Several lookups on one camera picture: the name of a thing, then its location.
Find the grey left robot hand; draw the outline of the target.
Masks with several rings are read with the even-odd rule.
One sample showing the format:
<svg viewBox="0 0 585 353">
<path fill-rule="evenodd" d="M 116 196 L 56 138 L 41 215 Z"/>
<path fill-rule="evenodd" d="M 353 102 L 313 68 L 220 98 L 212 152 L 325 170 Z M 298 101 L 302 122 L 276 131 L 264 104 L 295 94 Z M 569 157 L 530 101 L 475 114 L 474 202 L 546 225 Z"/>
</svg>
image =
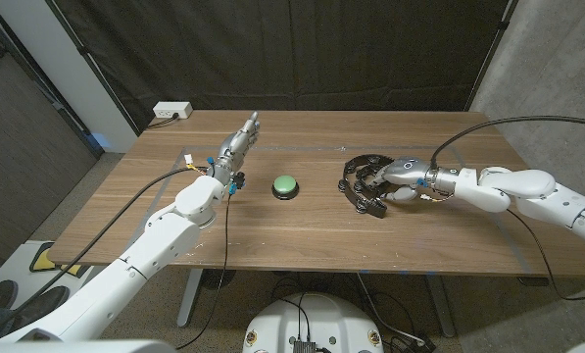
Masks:
<svg viewBox="0 0 585 353">
<path fill-rule="evenodd" d="M 211 176 L 223 185 L 228 185 L 237 174 L 249 149 L 257 142 L 260 123 L 259 113 L 254 111 L 244 126 L 232 133 L 222 143 Z"/>
</svg>

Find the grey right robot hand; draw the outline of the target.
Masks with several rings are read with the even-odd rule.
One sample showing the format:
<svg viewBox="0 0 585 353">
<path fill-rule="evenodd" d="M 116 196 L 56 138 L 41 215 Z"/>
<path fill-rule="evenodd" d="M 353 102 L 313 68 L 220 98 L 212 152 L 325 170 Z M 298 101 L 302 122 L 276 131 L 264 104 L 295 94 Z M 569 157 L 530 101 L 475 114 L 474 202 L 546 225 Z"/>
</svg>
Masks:
<svg viewBox="0 0 585 353">
<path fill-rule="evenodd" d="M 428 163 L 413 157 L 401 157 L 392 163 L 382 167 L 375 177 L 369 182 L 370 186 L 378 186 L 381 183 L 389 182 L 396 185 L 397 189 L 391 192 L 384 192 L 380 198 L 394 202 L 406 202 L 417 197 L 419 186 L 427 187 Z"/>
</svg>

